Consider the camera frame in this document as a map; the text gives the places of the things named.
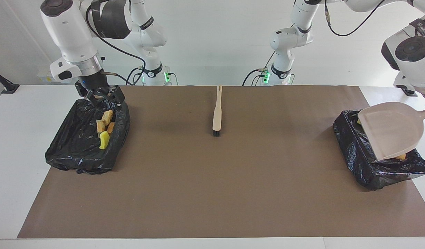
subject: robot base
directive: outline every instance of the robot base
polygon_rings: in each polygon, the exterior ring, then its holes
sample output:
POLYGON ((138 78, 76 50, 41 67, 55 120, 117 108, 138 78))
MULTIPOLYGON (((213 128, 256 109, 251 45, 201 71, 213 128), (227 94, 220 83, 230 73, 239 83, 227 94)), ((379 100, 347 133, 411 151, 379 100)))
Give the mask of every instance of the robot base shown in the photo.
POLYGON ((170 73, 170 67, 165 66, 165 69, 158 73, 155 77, 151 78, 148 75, 143 74, 142 84, 143 85, 172 85, 170 73))
POLYGON ((260 86, 273 86, 273 85, 292 85, 294 82, 295 75, 289 74, 285 79, 279 79, 276 75, 267 73, 262 77, 262 80, 259 80, 260 86))

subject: green indicator light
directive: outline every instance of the green indicator light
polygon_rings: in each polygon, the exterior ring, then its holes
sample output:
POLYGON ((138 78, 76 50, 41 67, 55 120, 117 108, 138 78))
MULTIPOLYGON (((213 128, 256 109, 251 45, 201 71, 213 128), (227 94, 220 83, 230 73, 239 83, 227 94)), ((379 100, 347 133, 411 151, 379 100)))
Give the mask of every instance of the green indicator light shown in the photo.
POLYGON ((168 75, 168 73, 164 73, 164 74, 165 74, 165 81, 170 82, 170 76, 168 75))
POLYGON ((265 84, 268 84, 268 82, 269 82, 269 77, 271 76, 271 74, 269 73, 269 72, 267 72, 266 73, 266 75, 265 75, 265 78, 263 79, 263 82, 265 83, 265 84))

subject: brown paper sheet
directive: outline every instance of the brown paper sheet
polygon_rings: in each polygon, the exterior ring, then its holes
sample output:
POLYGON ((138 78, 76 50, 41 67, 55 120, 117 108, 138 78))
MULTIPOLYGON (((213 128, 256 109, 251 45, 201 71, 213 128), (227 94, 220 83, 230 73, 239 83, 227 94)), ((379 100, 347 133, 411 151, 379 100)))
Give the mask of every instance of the brown paper sheet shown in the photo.
POLYGON ((425 236, 412 181, 366 191, 332 131, 358 87, 124 87, 131 128, 103 175, 52 168, 18 238, 425 236))

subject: yellow sponge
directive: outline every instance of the yellow sponge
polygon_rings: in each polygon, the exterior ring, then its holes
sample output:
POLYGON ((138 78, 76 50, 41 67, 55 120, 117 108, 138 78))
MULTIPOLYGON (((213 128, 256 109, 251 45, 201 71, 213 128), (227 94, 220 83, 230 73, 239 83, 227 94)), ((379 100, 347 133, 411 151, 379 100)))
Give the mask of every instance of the yellow sponge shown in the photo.
POLYGON ((101 146, 99 149, 104 150, 108 147, 108 142, 110 141, 110 135, 108 132, 101 133, 101 146))
POLYGON ((396 156, 396 157, 394 157, 395 159, 398 159, 398 160, 400 160, 400 161, 404 161, 404 160, 406 160, 406 154, 404 154, 404 155, 401 155, 401 156, 396 156))

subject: beige dustpan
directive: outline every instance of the beige dustpan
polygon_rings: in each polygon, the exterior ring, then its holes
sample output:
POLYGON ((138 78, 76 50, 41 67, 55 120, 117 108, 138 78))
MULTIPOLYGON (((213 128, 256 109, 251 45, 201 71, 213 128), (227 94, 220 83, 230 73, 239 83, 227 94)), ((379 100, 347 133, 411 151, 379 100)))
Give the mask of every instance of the beige dustpan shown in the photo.
POLYGON ((358 118, 380 161, 401 156, 418 145, 424 132, 425 110, 388 102, 362 110, 358 118))

